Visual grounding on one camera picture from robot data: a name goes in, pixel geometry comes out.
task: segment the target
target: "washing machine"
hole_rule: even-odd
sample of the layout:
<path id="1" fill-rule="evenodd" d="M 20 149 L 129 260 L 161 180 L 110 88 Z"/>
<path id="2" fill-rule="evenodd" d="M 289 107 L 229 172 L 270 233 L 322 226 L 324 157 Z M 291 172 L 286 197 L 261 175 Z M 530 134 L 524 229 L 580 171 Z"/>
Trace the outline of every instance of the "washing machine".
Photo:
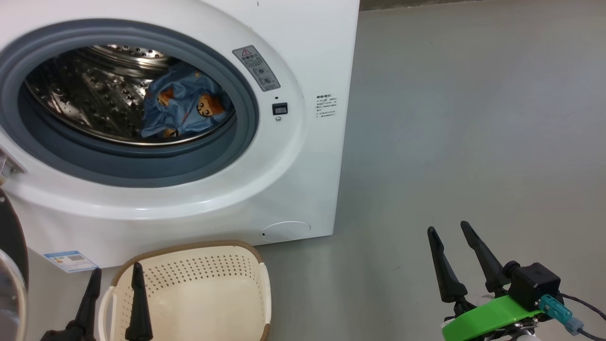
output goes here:
<path id="1" fill-rule="evenodd" d="M 332 234 L 358 5 L 2 0 L 0 178 L 28 247 L 103 268 Z M 143 138 L 148 87 L 179 63 L 231 109 Z"/>

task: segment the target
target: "black cable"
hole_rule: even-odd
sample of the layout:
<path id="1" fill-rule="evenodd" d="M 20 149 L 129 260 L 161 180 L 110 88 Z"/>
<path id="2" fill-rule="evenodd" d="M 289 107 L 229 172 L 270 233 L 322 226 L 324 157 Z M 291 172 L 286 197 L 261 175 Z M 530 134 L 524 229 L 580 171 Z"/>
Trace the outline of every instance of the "black cable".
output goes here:
<path id="1" fill-rule="evenodd" d="M 570 295 L 566 295 L 560 292 L 560 295 L 565 298 L 565 299 L 569 299 L 572 301 L 576 301 L 579 302 L 580 304 L 588 307 L 589 309 L 595 311 L 598 315 L 600 315 L 600 317 L 602 317 L 604 320 L 606 320 L 606 314 L 604 314 L 600 309 L 597 309 L 596 307 L 594 307 L 593 305 L 575 297 L 575 296 L 570 296 Z M 606 339 L 603 339 L 601 337 L 597 337 L 593 334 L 589 334 L 588 332 L 584 331 L 582 328 L 577 329 L 577 331 L 579 332 L 579 334 L 583 335 L 584 337 L 594 340 L 594 341 L 606 341 Z"/>
<path id="2" fill-rule="evenodd" d="M 597 337 L 595 335 L 589 334 L 588 332 L 584 331 L 582 328 L 577 329 L 577 331 L 579 332 L 579 334 L 583 335 L 584 337 L 591 339 L 591 340 L 595 340 L 595 341 L 606 341 L 606 339 L 602 339 L 601 337 Z"/>
<path id="3" fill-rule="evenodd" d="M 560 293 L 560 295 L 561 295 L 563 298 L 565 298 L 565 299 L 569 299 L 569 300 L 573 300 L 573 301 L 577 301 L 577 302 L 579 302 L 580 304 L 582 304 L 582 305 L 584 305 L 584 306 L 588 307 L 589 309 L 591 309 L 591 310 L 595 311 L 595 312 L 596 312 L 596 313 L 598 313 L 598 314 L 599 314 L 599 315 L 600 315 L 600 316 L 601 316 L 601 317 L 602 317 L 604 320 L 606 320 L 606 314 L 604 314 L 604 313 L 603 313 L 603 312 L 602 312 L 600 309 L 597 309 L 597 308 L 596 308 L 596 307 L 594 307 L 593 305 L 591 305 L 591 304 L 589 304 L 589 303 L 587 303 L 587 302 L 585 302 L 585 301 L 583 301 L 583 300 L 581 300 L 581 299 L 578 299 L 578 298 L 576 298 L 575 296 L 570 296 L 570 295 L 566 295 L 566 294 L 562 294 L 562 293 Z"/>

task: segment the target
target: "green bracket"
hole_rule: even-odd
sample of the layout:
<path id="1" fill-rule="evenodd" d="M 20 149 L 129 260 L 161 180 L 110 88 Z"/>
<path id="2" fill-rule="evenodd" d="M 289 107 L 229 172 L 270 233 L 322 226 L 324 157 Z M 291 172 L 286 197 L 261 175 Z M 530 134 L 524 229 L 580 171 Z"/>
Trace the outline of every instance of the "green bracket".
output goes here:
<path id="1" fill-rule="evenodd" d="M 442 334 L 446 341 L 466 341 L 540 313 L 526 311 L 511 297 L 503 296 L 457 317 L 442 328 Z"/>

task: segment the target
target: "beige plastic basket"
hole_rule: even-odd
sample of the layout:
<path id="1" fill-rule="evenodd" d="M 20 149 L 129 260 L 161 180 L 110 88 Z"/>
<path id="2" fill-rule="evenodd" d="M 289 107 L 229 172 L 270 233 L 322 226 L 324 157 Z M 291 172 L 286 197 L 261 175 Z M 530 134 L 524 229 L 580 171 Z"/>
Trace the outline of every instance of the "beige plastic basket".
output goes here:
<path id="1" fill-rule="evenodd" d="M 241 241 L 214 241 L 148 252 L 122 266 L 101 300 L 100 341 L 124 340 L 130 324 L 135 262 L 145 274 L 153 341 L 267 338 L 271 291 L 261 255 Z"/>

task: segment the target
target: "blue garment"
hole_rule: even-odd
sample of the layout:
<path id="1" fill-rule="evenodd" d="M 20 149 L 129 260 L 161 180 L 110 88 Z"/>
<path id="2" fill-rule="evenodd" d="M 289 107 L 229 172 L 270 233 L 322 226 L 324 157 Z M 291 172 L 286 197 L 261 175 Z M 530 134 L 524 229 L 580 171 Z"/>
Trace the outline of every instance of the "blue garment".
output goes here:
<path id="1" fill-rule="evenodd" d="M 222 110 L 211 111 L 212 116 L 203 116 L 208 109 L 208 104 L 205 108 L 199 104 L 204 94 L 207 98 L 217 98 Z M 167 129 L 176 130 L 179 135 L 211 129 L 228 118 L 233 104 L 216 81 L 193 66 L 180 62 L 151 82 L 144 109 L 141 136 L 145 138 L 162 137 Z"/>

